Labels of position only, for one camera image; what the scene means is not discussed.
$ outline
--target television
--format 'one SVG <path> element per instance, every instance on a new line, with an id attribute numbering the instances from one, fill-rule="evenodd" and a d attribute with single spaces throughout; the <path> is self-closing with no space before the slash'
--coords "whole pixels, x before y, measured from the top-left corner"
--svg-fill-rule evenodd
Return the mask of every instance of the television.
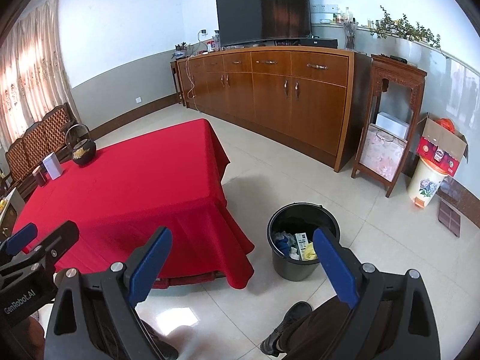
<path id="1" fill-rule="evenodd" d="M 222 46 L 310 35 L 309 0 L 217 0 Z"/>

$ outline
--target black bucket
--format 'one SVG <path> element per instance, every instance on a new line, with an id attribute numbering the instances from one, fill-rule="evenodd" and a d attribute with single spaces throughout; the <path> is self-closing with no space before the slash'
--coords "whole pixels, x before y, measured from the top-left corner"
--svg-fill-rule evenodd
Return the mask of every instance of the black bucket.
<path id="1" fill-rule="evenodd" d="M 276 233 L 285 231 L 292 235 L 306 233 L 312 242 L 317 228 L 328 228 L 337 240 L 340 240 L 340 227 L 334 216 L 322 206 L 313 203 L 292 203 L 275 212 L 267 227 L 267 238 L 272 248 L 273 267 L 284 279 L 302 281 L 310 276 L 316 267 L 318 259 L 302 261 L 285 256 L 275 245 L 273 237 Z"/>

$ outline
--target drawer handle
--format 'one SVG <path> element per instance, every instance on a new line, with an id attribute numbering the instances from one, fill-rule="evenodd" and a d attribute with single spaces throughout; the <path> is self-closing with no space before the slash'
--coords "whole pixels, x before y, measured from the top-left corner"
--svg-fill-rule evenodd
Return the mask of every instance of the drawer handle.
<path id="1" fill-rule="evenodd" d="M 308 68 L 314 68 L 314 69 L 322 69 L 322 70 L 327 70 L 328 66 L 322 66 L 321 64 L 307 64 Z"/>

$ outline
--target sofa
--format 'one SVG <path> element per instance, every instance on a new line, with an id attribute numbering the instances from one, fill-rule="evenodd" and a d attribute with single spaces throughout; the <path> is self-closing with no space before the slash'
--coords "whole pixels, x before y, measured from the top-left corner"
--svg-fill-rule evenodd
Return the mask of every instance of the sofa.
<path id="1" fill-rule="evenodd" d="M 56 106 L 15 140 L 5 153 L 10 172 L 0 181 L 3 194 L 16 187 L 25 199 L 37 187 L 32 172 L 47 155 L 54 152 L 61 162 L 68 160 L 71 153 L 65 145 L 65 132 L 75 123 L 70 106 L 65 103 Z"/>

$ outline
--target blue gripper pad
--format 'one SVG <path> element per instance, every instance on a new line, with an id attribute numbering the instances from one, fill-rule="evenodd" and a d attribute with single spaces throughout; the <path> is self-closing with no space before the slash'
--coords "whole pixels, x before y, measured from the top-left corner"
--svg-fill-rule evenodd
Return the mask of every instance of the blue gripper pad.
<path id="1" fill-rule="evenodd" d="M 29 223 L 5 241 L 7 243 L 5 252 L 9 256 L 16 256 L 25 246 L 37 238 L 37 234 L 37 226 Z"/>
<path id="2" fill-rule="evenodd" d="M 165 227 L 145 252 L 143 259 L 137 264 L 130 277 L 128 302 L 132 307 L 147 298 L 158 273 L 169 256 L 171 248 L 172 233 Z"/>
<path id="3" fill-rule="evenodd" d="M 316 229 L 313 234 L 313 248 L 338 299 L 353 309 L 359 301 L 353 274 L 320 229 Z"/>

